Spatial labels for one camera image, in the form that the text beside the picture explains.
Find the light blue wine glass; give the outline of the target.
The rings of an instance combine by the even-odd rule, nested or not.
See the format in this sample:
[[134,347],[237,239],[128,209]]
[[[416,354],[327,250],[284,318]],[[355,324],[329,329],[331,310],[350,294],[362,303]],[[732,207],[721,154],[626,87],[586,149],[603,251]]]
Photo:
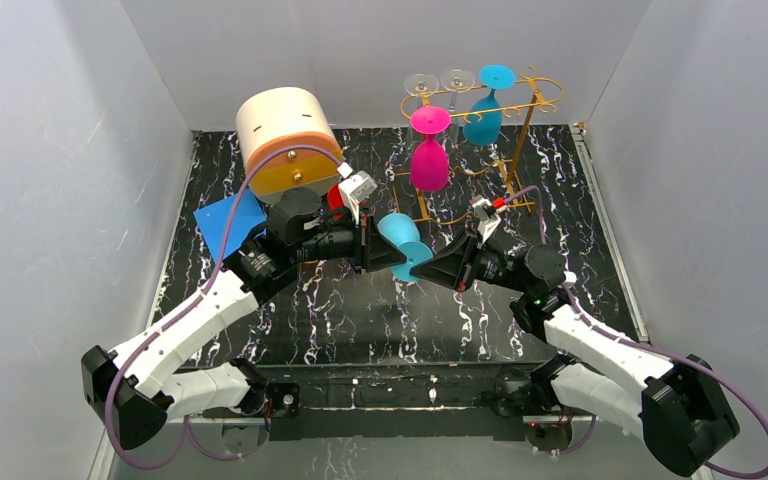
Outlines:
[[411,273],[412,268],[430,260],[434,253],[421,241],[415,221],[406,214],[393,212],[382,217],[377,227],[381,235],[406,257],[404,262],[391,268],[394,277],[402,282],[418,282],[420,278]]

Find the red wine glass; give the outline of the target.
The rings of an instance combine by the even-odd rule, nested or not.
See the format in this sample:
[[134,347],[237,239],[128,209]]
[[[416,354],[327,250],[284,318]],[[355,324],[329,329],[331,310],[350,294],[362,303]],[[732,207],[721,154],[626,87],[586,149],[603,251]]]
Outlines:
[[326,201],[328,205],[327,212],[329,214],[332,214],[336,218],[341,218],[345,215],[345,204],[338,185],[335,185],[328,191]]

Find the magenta wine glass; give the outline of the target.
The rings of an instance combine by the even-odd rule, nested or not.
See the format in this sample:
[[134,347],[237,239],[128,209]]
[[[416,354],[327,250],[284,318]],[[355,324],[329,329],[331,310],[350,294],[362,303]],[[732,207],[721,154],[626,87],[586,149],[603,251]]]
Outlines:
[[412,129],[423,136],[410,160],[410,180],[415,188],[434,192],[448,183],[449,158],[436,135],[450,124],[450,114],[437,106],[423,106],[411,115]]

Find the white cylindrical drawer box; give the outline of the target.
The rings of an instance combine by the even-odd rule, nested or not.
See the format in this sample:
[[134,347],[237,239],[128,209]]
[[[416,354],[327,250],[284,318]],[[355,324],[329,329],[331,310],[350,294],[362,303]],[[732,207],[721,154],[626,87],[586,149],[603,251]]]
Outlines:
[[337,165],[309,145],[337,158],[342,149],[317,98],[299,87],[278,87],[247,99],[239,108],[236,132],[245,172],[260,170],[249,184],[263,203],[274,204],[283,193],[305,187],[323,196],[339,181]]

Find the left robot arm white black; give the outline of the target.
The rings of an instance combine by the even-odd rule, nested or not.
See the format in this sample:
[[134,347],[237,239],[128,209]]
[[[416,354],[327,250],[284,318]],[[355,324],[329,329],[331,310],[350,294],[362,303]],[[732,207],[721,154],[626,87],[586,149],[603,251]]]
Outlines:
[[405,263],[407,255],[381,226],[365,207],[336,213],[309,189],[287,190],[183,304],[111,350],[87,350],[80,359],[83,396],[117,452],[142,446],[172,419],[205,410],[269,413],[277,399],[251,361],[189,373],[180,367],[220,331],[294,283],[305,262],[347,260],[360,273]]

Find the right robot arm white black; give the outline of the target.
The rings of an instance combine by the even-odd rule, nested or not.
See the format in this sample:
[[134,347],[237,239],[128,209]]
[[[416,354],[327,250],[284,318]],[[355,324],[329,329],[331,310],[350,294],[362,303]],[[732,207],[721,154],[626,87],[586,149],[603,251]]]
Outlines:
[[740,433],[721,386],[695,355],[670,360],[591,319],[566,287],[563,256],[536,244],[512,256],[464,230],[413,276],[456,291],[482,281],[519,292],[518,326],[559,350],[531,374],[533,406],[583,409],[639,438],[672,473],[690,477]]

